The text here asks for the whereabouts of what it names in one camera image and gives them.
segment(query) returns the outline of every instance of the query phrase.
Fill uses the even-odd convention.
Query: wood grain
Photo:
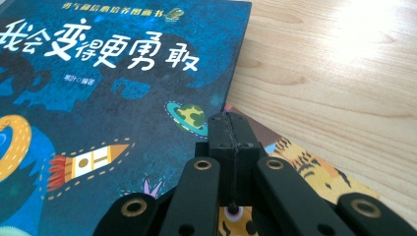
[[[415,1],[253,1],[228,102],[417,228]]]

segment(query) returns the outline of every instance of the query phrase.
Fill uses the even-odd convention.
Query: blue book
[[[121,196],[174,188],[224,106],[251,3],[4,4],[0,235],[91,235]]]

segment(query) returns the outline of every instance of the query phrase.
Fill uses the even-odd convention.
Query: cartoon eye
[[[240,218],[242,218],[243,207],[239,206],[236,209],[232,209],[230,207],[224,208],[224,215],[226,215],[226,218],[230,220],[231,222],[237,222],[239,221]]]

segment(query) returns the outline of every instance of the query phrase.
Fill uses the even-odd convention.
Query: yellow curved shape
[[[6,127],[13,130],[12,142],[0,159],[0,181],[11,175],[26,156],[31,140],[28,121],[20,115],[7,115],[0,118],[0,132]]]

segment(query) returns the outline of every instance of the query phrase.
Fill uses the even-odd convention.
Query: hole
[[[282,169],[284,167],[284,164],[279,160],[268,160],[267,167],[269,167],[270,169]]]
[[[194,227],[191,224],[183,224],[178,230],[181,236],[190,236],[194,234]]]
[[[335,235],[334,229],[326,224],[317,225],[317,229],[323,235]]]
[[[126,217],[135,217],[145,212],[148,205],[143,199],[131,199],[122,205],[122,214]]]
[[[211,163],[207,160],[199,160],[194,163],[194,167],[198,170],[207,170],[211,168]]]
[[[369,201],[356,199],[353,200],[350,204],[357,212],[367,217],[378,218],[381,216],[380,209]]]

